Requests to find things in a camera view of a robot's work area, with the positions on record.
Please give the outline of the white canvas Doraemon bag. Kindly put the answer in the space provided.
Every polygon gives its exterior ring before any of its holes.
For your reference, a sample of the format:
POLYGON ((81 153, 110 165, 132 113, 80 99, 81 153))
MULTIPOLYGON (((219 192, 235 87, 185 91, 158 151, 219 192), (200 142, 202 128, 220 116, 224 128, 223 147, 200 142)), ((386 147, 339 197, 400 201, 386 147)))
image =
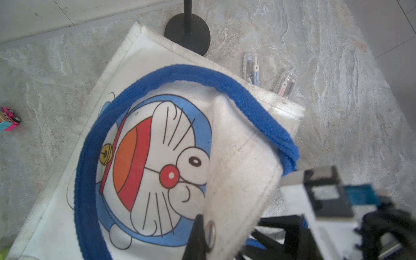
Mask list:
POLYGON ((95 90, 8 259, 180 260, 197 218, 203 257, 236 256, 296 169, 305 108, 137 23, 95 90))

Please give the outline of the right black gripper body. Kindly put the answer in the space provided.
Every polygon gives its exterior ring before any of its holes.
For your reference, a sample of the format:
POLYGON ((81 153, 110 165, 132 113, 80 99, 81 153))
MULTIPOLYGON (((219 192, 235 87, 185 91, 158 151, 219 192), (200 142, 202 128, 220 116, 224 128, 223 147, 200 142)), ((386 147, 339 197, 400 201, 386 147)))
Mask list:
POLYGON ((355 232, 361 244, 355 247, 365 260, 377 260, 381 253, 381 237, 390 233, 410 256, 416 258, 416 219, 395 206, 387 196, 379 197, 377 210, 363 216, 361 227, 355 232))

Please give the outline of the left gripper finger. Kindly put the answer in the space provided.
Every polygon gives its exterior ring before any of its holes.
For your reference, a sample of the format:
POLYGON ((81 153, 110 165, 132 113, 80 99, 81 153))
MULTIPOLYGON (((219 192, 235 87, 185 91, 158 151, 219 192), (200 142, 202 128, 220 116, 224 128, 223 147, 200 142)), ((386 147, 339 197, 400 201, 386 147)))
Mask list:
POLYGON ((194 221, 182 260, 206 260, 207 245, 204 233, 203 215, 198 214, 194 221))

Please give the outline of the pink compass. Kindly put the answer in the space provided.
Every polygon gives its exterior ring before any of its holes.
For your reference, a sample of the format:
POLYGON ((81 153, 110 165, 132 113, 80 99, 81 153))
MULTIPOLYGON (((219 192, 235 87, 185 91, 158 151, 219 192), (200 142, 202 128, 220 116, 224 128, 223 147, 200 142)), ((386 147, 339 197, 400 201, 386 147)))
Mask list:
POLYGON ((274 88, 273 92, 280 97, 291 99, 297 88, 297 75, 291 70, 283 71, 274 88))

